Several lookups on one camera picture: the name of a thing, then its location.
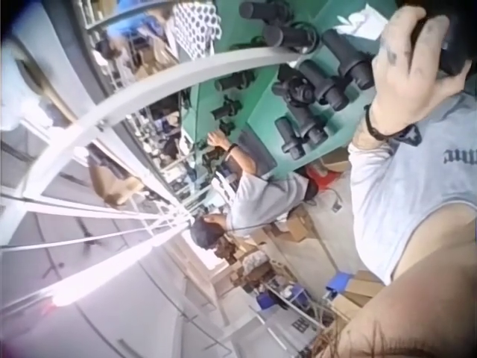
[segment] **white paper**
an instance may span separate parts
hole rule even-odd
[[[341,25],[334,27],[338,33],[373,41],[381,36],[388,23],[388,19],[369,4],[363,10],[349,15],[348,19],[338,16],[338,21]]]

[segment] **floor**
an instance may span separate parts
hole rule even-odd
[[[276,240],[262,247],[270,258],[287,263],[316,298],[326,293],[325,286],[337,270],[354,273],[365,269],[354,243],[349,173],[344,173],[332,189],[341,197],[338,212],[332,210],[337,200],[332,190],[319,194],[315,207],[307,206],[320,239],[299,243]]]

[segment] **white t-shirt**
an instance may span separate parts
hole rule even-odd
[[[418,128],[417,147],[350,145],[356,247],[363,263],[391,283],[413,232],[447,204],[477,210],[477,103],[465,94],[443,102]]]
[[[291,173],[282,180],[266,180],[243,173],[230,211],[227,229],[238,236],[274,222],[305,198],[308,179]]]

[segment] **green wall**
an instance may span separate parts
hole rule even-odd
[[[215,45],[216,52],[226,51],[234,43],[249,41],[252,37],[261,34],[263,24],[260,21],[244,20],[239,16],[238,7],[241,0],[217,0],[218,12],[222,17],[223,37]],[[394,0],[289,0],[294,8],[295,19],[312,23],[319,33],[338,25],[337,16],[348,17],[351,13],[361,10],[368,3],[386,17],[395,10]],[[377,42],[351,37],[353,45],[365,52],[376,53]],[[338,61],[327,48],[319,47],[308,58],[316,61],[329,74],[336,74]],[[339,113],[334,113],[328,107],[315,105],[314,111],[327,119],[329,139],[318,148],[305,146],[306,156],[294,161],[288,154],[281,151],[282,138],[274,126],[274,121],[286,112],[285,103],[271,93],[271,84],[275,81],[277,66],[255,70],[257,81],[243,91],[229,91],[227,94],[238,99],[244,109],[232,120],[238,130],[232,135],[235,139],[240,128],[245,123],[252,127],[257,136],[268,148],[277,161],[275,174],[284,175],[287,172],[305,165],[330,151],[348,144],[353,136],[356,125],[363,113],[363,107],[369,104],[374,96],[374,90],[360,92],[354,85],[348,86],[347,94],[352,103]],[[193,110],[183,118],[183,126],[187,133],[198,141],[206,136],[209,131],[218,127],[214,122],[211,110],[220,107],[223,94],[215,90],[213,81],[207,81],[192,90]]]

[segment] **bracelet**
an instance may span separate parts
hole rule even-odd
[[[390,136],[386,136],[382,133],[380,133],[377,129],[375,129],[373,127],[373,125],[371,124],[371,118],[370,118],[370,109],[371,109],[371,106],[370,105],[367,105],[366,107],[364,107],[365,109],[365,120],[366,120],[366,129],[367,129],[367,132],[375,139],[375,140],[378,140],[380,142],[384,142],[390,138],[393,138],[395,137],[397,134],[391,134]]]
[[[399,131],[395,134],[391,134],[390,136],[386,136],[382,133],[380,133],[377,129],[373,127],[371,124],[371,118],[370,118],[370,105],[367,105],[364,107],[366,110],[366,127],[368,133],[376,140],[380,142],[384,142],[388,139],[395,139],[397,142],[402,142],[405,144],[412,145],[413,147],[417,147],[422,141],[423,141],[423,136],[420,133],[419,128],[416,125],[409,125],[406,128],[404,128],[402,131]]]
[[[238,147],[235,143],[233,143],[225,152],[225,160],[227,160],[230,156],[230,153],[233,151],[234,148]]]

